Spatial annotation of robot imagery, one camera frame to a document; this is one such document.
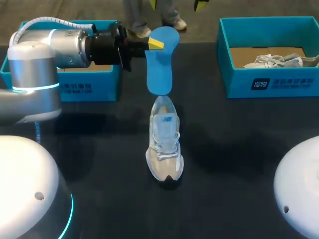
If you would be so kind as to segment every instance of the white cable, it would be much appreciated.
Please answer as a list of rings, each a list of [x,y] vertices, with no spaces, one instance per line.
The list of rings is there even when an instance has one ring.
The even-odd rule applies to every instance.
[[[77,29],[82,29],[82,30],[92,30],[92,26],[93,26],[93,24],[77,24],[77,23],[61,20],[61,19],[58,19],[55,17],[42,16],[42,17],[38,17],[38,18],[35,18],[35,19],[27,22],[22,28],[20,28],[20,30],[14,36],[13,45],[18,44],[20,37],[24,33],[25,30],[27,30],[30,26],[32,26],[33,24],[38,23],[38,22],[56,22],[56,23],[59,23],[62,25],[66,25],[66,26],[69,26],[72,28],[77,28]]]

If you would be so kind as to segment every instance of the screw hole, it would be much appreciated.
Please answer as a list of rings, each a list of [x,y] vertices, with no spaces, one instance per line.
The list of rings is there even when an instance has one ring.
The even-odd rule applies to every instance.
[[[41,192],[35,193],[34,197],[36,198],[36,200],[39,200],[39,201],[43,201],[44,200],[44,195]]]
[[[287,213],[289,211],[289,207],[288,206],[284,206],[284,213]]]

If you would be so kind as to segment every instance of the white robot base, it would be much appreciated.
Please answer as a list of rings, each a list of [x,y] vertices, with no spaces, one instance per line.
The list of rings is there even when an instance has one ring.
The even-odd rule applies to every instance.
[[[79,239],[73,197],[38,143],[0,136],[0,239]]]
[[[292,148],[274,180],[277,205],[287,222],[309,239],[319,239],[319,136]]]

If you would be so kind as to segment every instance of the cardboard box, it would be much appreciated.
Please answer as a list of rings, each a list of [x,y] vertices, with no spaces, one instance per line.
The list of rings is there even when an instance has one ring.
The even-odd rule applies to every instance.
[[[107,29],[114,21],[72,21],[79,24],[94,23],[98,29]],[[39,22],[28,29],[70,29],[55,22]],[[63,102],[113,102],[117,100],[121,66],[95,65],[81,69],[58,69],[61,100]],[[1,67],[1,76],[8,89],[12,89],[7,57]]]
[[[319,96],[319,67],[242,69],[259,55],[319,54],[313,17],[222,18],[218,63],[228,98]]]

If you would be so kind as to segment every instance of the dark tabletop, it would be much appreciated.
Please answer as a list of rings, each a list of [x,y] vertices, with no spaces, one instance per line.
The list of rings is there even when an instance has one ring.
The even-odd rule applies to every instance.
[[[170,97],[181,119],[181,185],[160,187],[145,160],[155,96],[132,61],[116,103],[64,103],[41,123],[84,221],[84,239],[297,239],[274,198],[285,153],[319,135],[319,98],[226,99],[215,43],[181,44]],[[2,59],[6,48],[1,48]],[[34,126],[0,128],[35,139]]]

